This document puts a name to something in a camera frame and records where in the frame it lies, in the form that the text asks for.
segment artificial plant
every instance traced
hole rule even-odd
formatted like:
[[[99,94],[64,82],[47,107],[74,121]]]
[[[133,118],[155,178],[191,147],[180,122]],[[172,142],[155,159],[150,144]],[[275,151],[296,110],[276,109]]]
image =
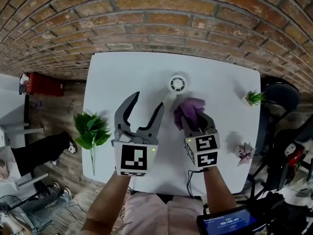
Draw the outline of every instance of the artificial plant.
[[[75,127],[80,134],[75,141],[86,150],[90,150],[92,171],[94,175],[94,149],[96,146],[104,144],[110,137],[110,134],[108,134],[109,129],[107,128],[107,122],[97,116],[97,114],[90,116],[86,112],[77,114],[74,117],[74,122]]]
[[[261,103],[262,100],[265,99],[265,95],[263,92],[261,93],[257,93],[256,91],[250,91],[248,92],[248,94],[246,95],[246,101],[248,102],[248,104],[250,106],[252,105],[258,105]]]

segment wooden floor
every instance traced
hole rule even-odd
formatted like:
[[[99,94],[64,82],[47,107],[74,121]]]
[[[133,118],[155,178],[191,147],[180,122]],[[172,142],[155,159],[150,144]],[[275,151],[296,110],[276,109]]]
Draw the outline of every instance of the wooden floor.
[[[85,83],[68,83],[65,85],[65,95],[63,97],[30,96],[30,125],[31,127],[45,128],[44,133],[31,135],[31,142],[62,131],[68,131],[73,139],[78,136],[73,117],[76,113],[81,113],[83,110],[85,86]],[[299,126],[307,119],[307,113],[311,112],[311,110],[312,107],[301,107],[299,111],[303,113],[290,115],[284,122],[284,126],[288,128]],[[255,170],[256,165],[257,162],[253,163],[252,171]],[[104,185],[83,176],[80,148],[76,154],[70,154],[68,151],[65,151],[60,156],[60,162],[57,166],[47,163],[37,168],[35,174],[43,172],[49,173],[49,177],[45,180],[46,184],[57,181],[62,186],[68,186],[74,194],[74,199],[70,206],[78,203],[85,211],[88,210]],[[56,232],[62,235],[77,234],[82,227],[81,224],[84,222],[85,217],[85,214],[78,206],[69,207],[55,214],[53,223],[47,226],[41,234],[53,235]],[[121,224],[122,221],[118,218],[116,226]]]

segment black and white marker cube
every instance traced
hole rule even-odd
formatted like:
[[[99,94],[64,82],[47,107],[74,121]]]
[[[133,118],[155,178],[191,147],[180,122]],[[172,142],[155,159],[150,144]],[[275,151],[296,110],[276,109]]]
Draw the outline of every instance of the black and white marker cube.
[[[185,139],[187,155],[197,168],[206,168],[217,164],[220,149],[218,133]]]
[[[145,176],[152,168],[157,145],[114,142],[116,172],[123,176]]]

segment white round object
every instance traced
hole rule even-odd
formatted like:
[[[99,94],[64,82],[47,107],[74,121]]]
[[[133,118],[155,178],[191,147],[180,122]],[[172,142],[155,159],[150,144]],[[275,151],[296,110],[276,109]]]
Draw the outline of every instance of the white round object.
[[[292,154],[295,151],[296,147],[294,143],[291,143],[288,145],[288,147],[285,149],[285,156],[287,157],[288,155]]]
[[[168,83],[170,93],[183,94],[187,90],[187,79],[181,75],[174,75]]]

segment black pants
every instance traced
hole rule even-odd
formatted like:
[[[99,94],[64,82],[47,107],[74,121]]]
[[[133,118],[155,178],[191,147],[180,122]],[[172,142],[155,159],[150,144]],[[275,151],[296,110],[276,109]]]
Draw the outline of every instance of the black pants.
[[[32,172],[37,166],[56,160],[65,149],[69,148],[69,135],[58,135],[38,140],[27,147],[12,149],[21,176]]]

